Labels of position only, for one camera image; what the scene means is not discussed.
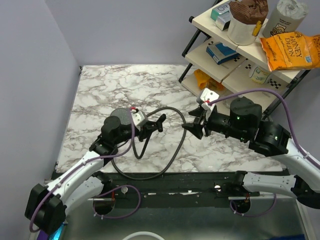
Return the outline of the black T-shaped fitting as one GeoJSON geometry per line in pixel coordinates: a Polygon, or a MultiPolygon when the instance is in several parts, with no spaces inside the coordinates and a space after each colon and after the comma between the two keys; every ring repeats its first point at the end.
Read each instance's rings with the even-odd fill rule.
{"type": "Polygon", "coordinates": [[[158,120],[155,122],[157,130],[159,133],[162,133],[164,131],[163,129],[163,122],[166,120],[167,116],[166,114],[162,114],[158,120]]]}

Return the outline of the grey shower head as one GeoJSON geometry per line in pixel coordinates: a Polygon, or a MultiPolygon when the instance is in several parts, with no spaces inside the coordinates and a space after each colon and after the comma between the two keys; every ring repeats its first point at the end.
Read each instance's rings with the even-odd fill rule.
{"type": "Polygon", "coordinates": [[[118,117],[122,125],[128,126],[131,124],[130,112],[127,108],[117,108],[110,115],[118,117]]]}

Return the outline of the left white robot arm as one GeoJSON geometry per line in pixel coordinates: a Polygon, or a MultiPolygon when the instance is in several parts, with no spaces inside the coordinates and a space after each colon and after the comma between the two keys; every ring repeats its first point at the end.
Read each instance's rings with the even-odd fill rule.
{"type": "Polygon", "coordinates": [[[135,137],[143,140],[154,131],[162,132],[165,120],[165,114],[150,121],[137,109],[114,110],[104,120],[97,139],[73,167],[51,183],[38,183],[31,189],[24,213],[30,221],[30,232],[54,233],[66,219],[66,202],[75,190],[108,162],[124,155],[118,152],[118,144],[135,137]]]}

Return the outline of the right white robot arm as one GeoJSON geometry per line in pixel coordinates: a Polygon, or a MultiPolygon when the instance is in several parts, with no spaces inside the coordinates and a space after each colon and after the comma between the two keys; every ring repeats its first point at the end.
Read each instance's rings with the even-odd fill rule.
{"type": "Polygon", "coordinates": [[[229,115],[216,108],[207,117],[203,105],[189,112],[195,119],[182,127],[196,138],[211,132],[223,134],[243,143],[249,149],[285,165],[290,175],[266,175],[236,171],[232,182],[222,185],[222,191],[232,197],[255,192],[280,194],[296,199],[301,204],[319,209],[320,171],[298,150],[293,136],[280,124],[262,119],[262,107],[246,97],[238,97],[230,104],[229,115]]]}

